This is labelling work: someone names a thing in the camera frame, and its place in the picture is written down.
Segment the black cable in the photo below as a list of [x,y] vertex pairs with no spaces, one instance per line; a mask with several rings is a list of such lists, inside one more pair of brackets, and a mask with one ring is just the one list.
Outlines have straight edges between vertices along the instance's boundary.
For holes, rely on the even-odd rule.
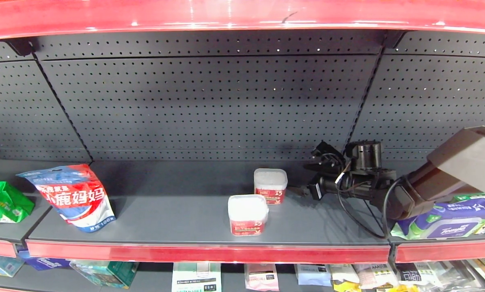
[[370,230],[367,226],[365,226],[363,223],[359,222],[359,220],[357,220],[352,214],[350,214],[350,212],[347,210],[347,208],[345,207],[342,199],[341,199],[341,189],[340,189],[340,182],[341,180],[336,184],[336,190],[337,190],[337,193],[336,195],[338,196],[338,201],[343,209],[343,211],[349,216],[349,218],[351,218],[354,223],[356,223],[359,227],[363,228],[365,231],[367,231],[367,233],[369,233],[370,235],[374,236],[374,237],[377,237],[379,239],[386,239],[386,234],[384,233],[383,235],[379,235],[377,234],[376,232]]
[[383,224],[383,228],[382,229],[383,229],[383,234],[385,235],[385,238],[389,238],[390,237],[390,229],[388,228],[388,222],[387,222],[387,204],[388,204],[388,197],[390,196],[390,194],[392,193],[392,191],[394,190],[394,188],[396,188],[396,185],[398,183],[400,183],[400,181],[402,181],[402,180],[408,181],[408,179],[406,179],[406,176],[400,176],[400,177],[398,177],[392,183],[392,185],[390,185],[390,187],[387,190],[387,194],[385,194],[385,198],[383,199],[383,207],[382,207],[382,210],[381,210],[381,213],[382,213],[381,221],[382,221],[382,224]]

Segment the blue box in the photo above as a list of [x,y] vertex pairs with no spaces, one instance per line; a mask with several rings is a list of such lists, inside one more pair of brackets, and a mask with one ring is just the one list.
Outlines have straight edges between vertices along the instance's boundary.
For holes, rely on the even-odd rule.
[[69,261],[65,259],[35,258],[29,255],[27,249],[17,248],[18,256],[37,271],[51,270],[52,268],[64,268],[69,266]]
[[0,256],[0,276],[13,277],[23,264],[19,259]]

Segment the white lid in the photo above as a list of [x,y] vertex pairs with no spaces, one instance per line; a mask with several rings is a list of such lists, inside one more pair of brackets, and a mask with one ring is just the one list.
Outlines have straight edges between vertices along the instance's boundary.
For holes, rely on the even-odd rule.
[[272,187],[272,189],[284,190],[287,187],[287,174],[279,168],[259,168],[253,173],[255,187]]
[[266,198],[262,195],[236,195],[228,199],[228,216],[234,221],[265,221],[268,216]]

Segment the white package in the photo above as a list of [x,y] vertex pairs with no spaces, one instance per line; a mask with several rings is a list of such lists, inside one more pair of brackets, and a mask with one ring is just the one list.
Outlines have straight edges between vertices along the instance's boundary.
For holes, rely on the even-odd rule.
[[396,264],[396,269],[399,272],[399,284],[401,285],[425,286],[431,284],[442,287],[436,272],[426,262]]
[[331,270],[328,264],[295,264],[299,285],[331,287]]
[[399,286],[398,278],[389,264],[355,264],[361,289],[374,289],[383,285]]
[[220,264],[209,262],[175,262],[172,292],[222,292]]
[[349,281],[359,283],[360,279],[351,264],[331,264],[329,265],[333,281]]

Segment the red label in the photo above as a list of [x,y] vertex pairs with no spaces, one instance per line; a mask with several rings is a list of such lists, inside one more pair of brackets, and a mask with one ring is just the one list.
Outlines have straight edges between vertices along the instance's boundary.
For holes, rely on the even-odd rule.
[[259,235],[264,231],[262,221],[231,221],[231,233],[237,236]]
[[266,203],[270,205],[280,204],[284,201],[285,190],[274,191],[274,190],[262,190],[255,189],[255,194],[263,195],[266,198]]

